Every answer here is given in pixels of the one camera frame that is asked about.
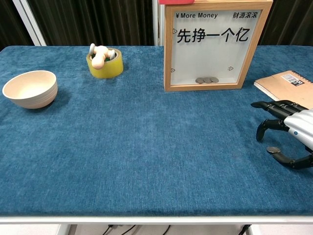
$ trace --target ceramic bowl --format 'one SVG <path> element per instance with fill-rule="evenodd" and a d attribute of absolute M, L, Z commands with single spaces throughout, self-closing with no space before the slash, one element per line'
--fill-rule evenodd
<path fill-rule="evenodd" d="M 56 75 L 45 70 L 20 74 L 8 81 L 2 89 L 6 98 L 27 109 L 48 105 L 54 100 L 57 92 Z"/>

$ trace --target yellow tape roll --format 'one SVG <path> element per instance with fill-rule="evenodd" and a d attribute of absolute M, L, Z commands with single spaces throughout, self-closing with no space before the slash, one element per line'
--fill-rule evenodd
<path fill-rule="evenodd" d="M 104 66 L 96 70 L 91 65 L 91 55 L 87 55 L 86 60 L 88 63 L 89 71 L 92 74 L 92 76 L 96 78 L 113 78 L 118 75 L 120 75 L 123 72 L 123 59 L 122 59 L 122 52 L 114 49 L 116 53 L 116 57 L 110 61 L 104 62 Z"/>

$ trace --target dark curtain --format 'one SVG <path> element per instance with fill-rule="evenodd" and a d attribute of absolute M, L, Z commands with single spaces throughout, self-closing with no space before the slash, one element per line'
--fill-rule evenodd
<path fill-rule="evenodd" d="M 313 0 L 274 0 L 259 44 L 313 46 Z"/>
<path fill-rule="evenodd" d="M 0 51 L 12 45 L 34 45 L 12 0 L 0 0 Z"/>
<path fill-rule="evenodd" d="M 151 0 L 28 0 L 48 46 L 153 45 Z"/>

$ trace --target spiral notebook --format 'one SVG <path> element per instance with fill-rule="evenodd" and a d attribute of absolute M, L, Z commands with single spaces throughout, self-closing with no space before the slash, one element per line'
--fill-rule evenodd
<path fill-rule="evenodd" d="M 273 100 L 290 100 L 313 108 L 313 82 L 289 70 L 258 79 L 254 85 Z"/>

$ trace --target table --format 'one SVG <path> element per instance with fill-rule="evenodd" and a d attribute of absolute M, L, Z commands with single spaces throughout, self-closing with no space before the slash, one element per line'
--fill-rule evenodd
<path fill-rule="evenodd" d="M 7 47 L 0 86 L 56 74 L 39 110 L 0 98 L 0 223 L 312 223 L 312 169 L 279 165 L 266 147 L 307 155 L 272 118 L 253 82 L 286 70 L 313 78 L 313 48 L 258 46 L 239 90 L 165 92 L 163 47 L 115 47 L 124 72 L 91 76 L 89 47 Z"/>

